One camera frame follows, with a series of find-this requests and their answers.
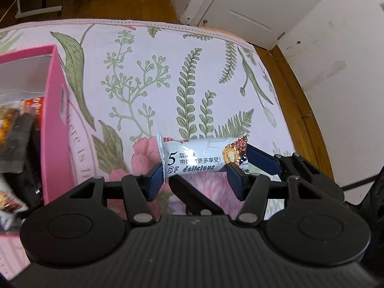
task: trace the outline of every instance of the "red snack package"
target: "red snack package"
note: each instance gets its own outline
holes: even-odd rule
[[[43,114],[44,97],[36,97],[24,101],[24,107],[30,106],[36,111],[37,128],[40,130],[42,126],[42,114]]]

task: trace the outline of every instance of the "pink flower print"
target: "pink flower print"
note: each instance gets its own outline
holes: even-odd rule
[[[120,181],[126,175],[128,175],[128,173],[124,169],[112,170],[111,173],[109,174],[109,181],[110,182]]]
[[[236,198],[225,172],[198,172],[183,178],[220,206],[226,214],[236,217],[243,203]]]
[[[129,25],[122,25],[123,27],[126,27],[126,28],[128,28],[128,29],[131,29],[131,30],[136,30],[136,28],[135,27],[133,27],[133,26],[129,26]]]
[[[127,214],[125,213],[124,201],[122,199],[108,199],[107,207],[113,212],[117,213],[122,219],[127,219]]]
[[[155,137],[139,138],[133,145],[135,153],[131,159],[132,173],[146,174],[157,163],[161,162],[159,148]],[[173,195],[169,185],[163,185],[160,188],[155,200],[149,203],[153,214],[157,219],[162,214],[171,214],[172,209],[168,206],[169,197]]]

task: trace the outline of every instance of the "bed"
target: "bed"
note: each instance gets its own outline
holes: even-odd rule
[[[0,30],[0,54],[56,44],[69,86],[75,182],[120,180],[160,161],[155,134],[174,139],[248,134],[248,142],[290,156],[293,143],[268,71],[252,45],[219,31],[143,21],[68,19]],[[260,169],[251,166],[251,172]],[[234,217],[241,203],[225,174],[186,176]],[[270,201],[266,216],[282,207]],[[109,207],[124,215],[121,203]],[[163,186],[152,210],[185,214]]]

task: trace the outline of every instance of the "white desk leg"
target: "white desk leg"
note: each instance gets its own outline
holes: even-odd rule
[[[43,9],[34,9],[28,12],[21,12],[20,0],[16,0],[16,1],[17,1],[17,13],[15,18],[22,18],[22,17],[32,16],[37,14],[51,13],[51,12],[60,12],[63,7],[60,5],[60,6],[46,7]]]

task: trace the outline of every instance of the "white door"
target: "white door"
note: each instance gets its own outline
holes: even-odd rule
[[[214,0],[200,26],[232,32],[252,44],[271,49],[279,36],[320,1]]]

